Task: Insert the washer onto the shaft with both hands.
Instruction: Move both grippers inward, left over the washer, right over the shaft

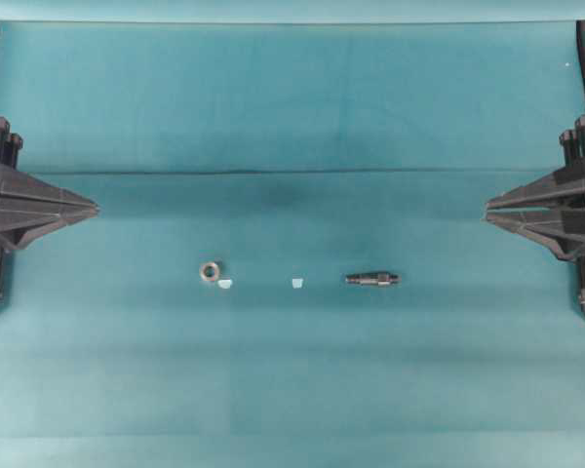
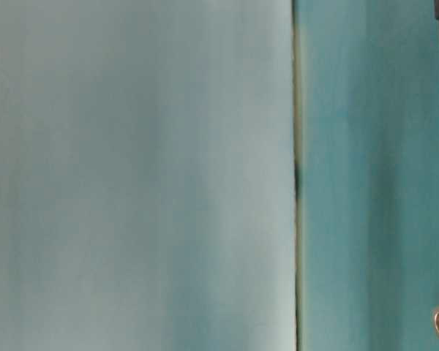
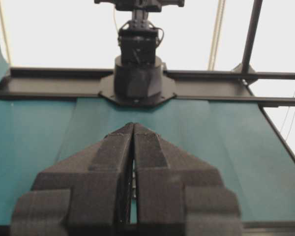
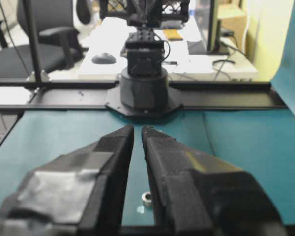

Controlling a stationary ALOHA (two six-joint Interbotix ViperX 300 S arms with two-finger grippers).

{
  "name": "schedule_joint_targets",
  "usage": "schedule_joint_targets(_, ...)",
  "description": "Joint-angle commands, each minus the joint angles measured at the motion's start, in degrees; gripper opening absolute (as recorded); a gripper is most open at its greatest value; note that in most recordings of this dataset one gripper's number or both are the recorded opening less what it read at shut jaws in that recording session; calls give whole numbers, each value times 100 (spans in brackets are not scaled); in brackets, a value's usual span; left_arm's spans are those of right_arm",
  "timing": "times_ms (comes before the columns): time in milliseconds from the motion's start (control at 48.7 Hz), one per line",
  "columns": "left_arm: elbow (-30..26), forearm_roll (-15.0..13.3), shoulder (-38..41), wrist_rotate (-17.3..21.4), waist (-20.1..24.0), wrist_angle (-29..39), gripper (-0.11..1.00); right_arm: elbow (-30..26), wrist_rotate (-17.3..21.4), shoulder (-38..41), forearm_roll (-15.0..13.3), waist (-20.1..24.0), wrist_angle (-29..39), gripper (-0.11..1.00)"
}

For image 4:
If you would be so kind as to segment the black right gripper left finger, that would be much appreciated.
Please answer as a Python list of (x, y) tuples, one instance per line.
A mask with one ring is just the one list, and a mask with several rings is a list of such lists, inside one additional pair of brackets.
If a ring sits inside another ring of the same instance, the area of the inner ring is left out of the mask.
[(134, 127), (29, 171), (0, 206), (0, 236), (94, 236), (122, 222)]

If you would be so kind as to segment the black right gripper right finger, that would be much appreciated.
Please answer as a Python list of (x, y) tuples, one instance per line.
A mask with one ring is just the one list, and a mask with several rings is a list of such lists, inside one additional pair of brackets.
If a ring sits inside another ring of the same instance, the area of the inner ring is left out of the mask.
[(142, 143), (157, 226), (176, 236), (284, 236), (267, 193), (249, 173), (153, 127)]

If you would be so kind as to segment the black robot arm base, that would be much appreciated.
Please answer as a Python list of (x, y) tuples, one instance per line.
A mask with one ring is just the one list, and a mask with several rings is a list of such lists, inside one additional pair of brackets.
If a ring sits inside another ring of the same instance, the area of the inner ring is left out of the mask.
[(182, 106), (180, 91), (168, 86), (168, 72), (162, 63), (169, 56), (166, 41), (154, 33), (162, 22), (189, 18), (188, 0), (102, 0), (100, 17), (125, 19), (135, 27), (125, 42), (127, 66), (119, 85), (107, 91), (106, 104), (133, 118), (158, 118)]

